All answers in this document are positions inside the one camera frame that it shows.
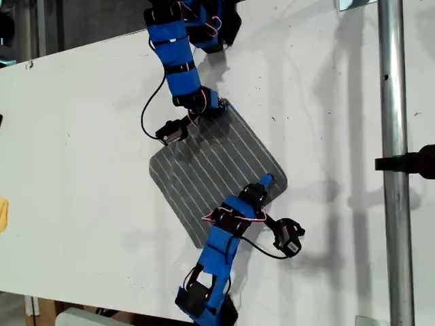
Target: blue robot link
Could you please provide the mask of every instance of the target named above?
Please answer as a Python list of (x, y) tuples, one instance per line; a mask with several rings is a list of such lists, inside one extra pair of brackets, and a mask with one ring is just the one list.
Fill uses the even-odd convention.
[(182, 120), (168, 121), (156, 132), (165, 145), (188, 135), (187, 125), (200, 116), (214, 119), (228, 103), (215, 90), (201, 85), (190, 43), (206, 53), (232, 45), (241, 26), (236, 3), (240, 0), (151, 0), (144, 18), (150, 44), (163, 64), (173, 104), (185, 107)]
[[(233, 326), (236, 323), (238, 313), (229, 295), (230, 272), (241, 240), (275, 259), (287, 259), (300, 252), (302, 245), (299, 238), (305, 230), (291, 219), (274, 221), (264, 212), (267, 189), (273, 181), (271, 174), (265, 175), (256, 184), (247, 185), (238, 197), (227, 197), (221, 207), (204, 218), (212, 222), (213, 227), (198, 262), (186, 277), (187, 283), (185, 280), (175, 299), (180, 309), (197, 325)], [(273, 231), (273, 245), (284, 256), (271, 255), (243, 237), (253, 222), (264, 222)], [(200, 273), (211, 275), (210, 288), (198, 282)]]

